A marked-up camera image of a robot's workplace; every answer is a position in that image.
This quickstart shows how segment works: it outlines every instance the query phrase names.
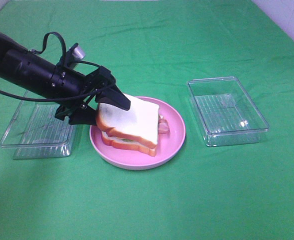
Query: white bread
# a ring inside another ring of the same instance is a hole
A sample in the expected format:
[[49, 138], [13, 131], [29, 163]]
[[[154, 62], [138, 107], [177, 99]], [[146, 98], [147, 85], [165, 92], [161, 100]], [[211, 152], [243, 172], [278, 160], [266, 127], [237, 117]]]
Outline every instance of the white bread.
[[145, 145], [140, 144], [137, 141], [131, 141], [116, 136], [108, 136], [107, 133], [104, 131], [101, 132], [101, 139], [104, 144], [112, 146], [116, 149], [134, 150], [139, 151], [143, 154], [148, 154], [151, 157], [156, 156], [156, 147], [151, 149], [149, 147], [146, 147]]
[[118, 137], [138, 142], [149, 149], [158, 144], [158, 104], [125, 94], [130, 100], [130, 109], [99, 103], [97, 127], [109, 137]]

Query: sandwich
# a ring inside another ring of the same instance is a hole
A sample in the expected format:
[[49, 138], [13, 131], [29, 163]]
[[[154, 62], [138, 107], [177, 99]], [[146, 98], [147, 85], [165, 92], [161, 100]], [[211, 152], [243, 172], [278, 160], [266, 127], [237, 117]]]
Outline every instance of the sandwich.
[[99, 103], [96, 124], [101, 130], [102, 142], [117, 149], [139, 151], [154, 157], [158, 134], [169, 130], [165, 119], [159, 115], [159, 105], [128, 94], [125, 96], [130, 100], [128, 111]]

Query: green tablecloth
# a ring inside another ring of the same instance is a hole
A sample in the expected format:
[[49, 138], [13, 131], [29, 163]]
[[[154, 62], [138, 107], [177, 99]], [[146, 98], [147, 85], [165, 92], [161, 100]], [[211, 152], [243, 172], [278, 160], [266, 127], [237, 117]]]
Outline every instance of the green tablecloth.
[[[50, 31], [79, 42], [123, 92], [169, 103], [186, 125], [180, 152], [144, 171], [105, 162], [87, 125], [66, 158], [0, 148], [0, 239], [294, 239], [294, 42], [251, 1], [13, 0], [0, 31], [28, 49]], [[51, 38], [42, 57], [60, 55]], [[225, 76], [269, 122], [267, 141], [205, 146], [186, 82]], [[0, 138], [18, 104], [0, 95]]]

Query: bread crust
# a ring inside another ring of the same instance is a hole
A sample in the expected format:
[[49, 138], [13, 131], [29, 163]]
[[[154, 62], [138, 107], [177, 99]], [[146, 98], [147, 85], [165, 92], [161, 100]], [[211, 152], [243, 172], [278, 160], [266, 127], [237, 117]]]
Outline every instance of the bread crust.
[[104, 144], [112, 146], [116, 149], [139, 151], [143, 154], [148, 154], [151, 157], [156, 156], [156, 148], [148, 148], [146, 146], [138, 145], [135, 143], [120, 142], [113, 139], [108, 139], [103, 135], [103, 132], [101, 132], [101, 139]]
[[121, 138], [121, 139], [129, 139], [129, 140], [132, 140], [132, 141], [136, 141], [144, 146], [146, 146], [147, 148], [149, 149], [154, 149], [157, 144], [154, 144], [152, 141], [148, 141], [140, 136], [135, 136], [135, 135], [130, 135], [130, 134], [126, 134], [126, 133], [123, 133], [121, 131], [118, 131], [116, 128], [114, 127], [110, 127], [110, 126], [107, 126], [103, 119], [102, 119], [102, 116], [100, 114], [100, 111], [99, 111], [99, 104], [97, 106], [97, 114], [96, 114], [96, 124], [97, 124], [97, 127], [102, 131], [102, 132], [106, 132], [107, 135], [109, 137], [118, 137], [118, 138]]

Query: transparent box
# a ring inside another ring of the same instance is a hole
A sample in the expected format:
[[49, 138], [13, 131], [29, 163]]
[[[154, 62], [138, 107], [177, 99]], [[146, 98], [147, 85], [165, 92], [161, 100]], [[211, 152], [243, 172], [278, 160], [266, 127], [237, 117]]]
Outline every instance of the transparent box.
[[205, 144], [209, 147], [262, 142], [269, 124], [233, 76], [187, 83]]
[[[29, 98], [41, 98], [27, 91]], [[68, 157], [73, 150], [77, 126], [56, 119], [53, 102], [21, 101], [9, 122], [0, 146], [13, 159]]]

